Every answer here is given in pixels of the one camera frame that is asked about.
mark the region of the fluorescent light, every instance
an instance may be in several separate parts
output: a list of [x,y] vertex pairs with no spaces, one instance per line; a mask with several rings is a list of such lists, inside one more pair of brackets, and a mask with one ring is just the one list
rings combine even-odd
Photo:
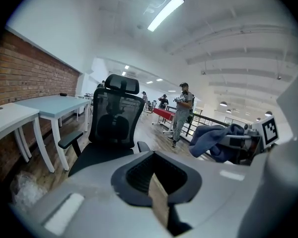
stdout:
[[222,102],[220,103],[220,105],[223,106],[223,107],[227,107],[227,103],[226,103],[225,101],[222,101]]
[[154,31],[162,21],[165,20],[175,9],[184,3],[184,0],[171,0],[153,19],[148,27],[149,31]]
[[273,115],[273,113],[271,112],[271,111],[267,111],[266,113],[265,113],[265,116],[267,116],[267,117],[270,117],[270,116],[272,116]]

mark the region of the chair armrest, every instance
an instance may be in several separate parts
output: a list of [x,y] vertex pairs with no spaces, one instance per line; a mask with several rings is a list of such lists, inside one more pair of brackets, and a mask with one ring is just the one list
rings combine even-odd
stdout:
[[149,146],[148,146],[145,142],[138,141],[138,142],[137,142],[137,145],[138,145],[139,152],[147,152],[147,151],[150,151]]
[[62,138],[59,141],[59,147],[66,149],[68,148],[73,142],[77,141],[78,138],[80,138],[83,135],[83,132],[81,131],[74,131],[70,134],[68,134],[67,136],[65,136],[64,138]]

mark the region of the cap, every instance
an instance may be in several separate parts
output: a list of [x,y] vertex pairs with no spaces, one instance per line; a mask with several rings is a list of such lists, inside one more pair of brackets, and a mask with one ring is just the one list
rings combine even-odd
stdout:
[[184,86],[189,86],[189,85],[188,85],[188,83],[183,82],[183,83],[181,83],[179,86],[180,86],[180,87],[184,87]]

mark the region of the gray pants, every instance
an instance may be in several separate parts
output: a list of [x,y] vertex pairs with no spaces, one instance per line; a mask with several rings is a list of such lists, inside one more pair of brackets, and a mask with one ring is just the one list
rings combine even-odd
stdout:
[[173,122],[173,140],[178,141],[181,134],[181,129],[190,115],[190,110],[177,110]]

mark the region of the black mesh chair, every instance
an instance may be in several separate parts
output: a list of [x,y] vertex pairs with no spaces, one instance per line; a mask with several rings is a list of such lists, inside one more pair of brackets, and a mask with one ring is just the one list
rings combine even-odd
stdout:
[[131,94],[139,93],[139,82],[135,79],[110,75],[105,82],[107,89],[94,92],[94,114],[89,134],[89,143],[82,153],[77,139],[83,135],[74,131],[61,141],[59,146],[66,149],[73,146],[78,159],[69,176],[81,169],[133,154],[134,132],[145,102]]

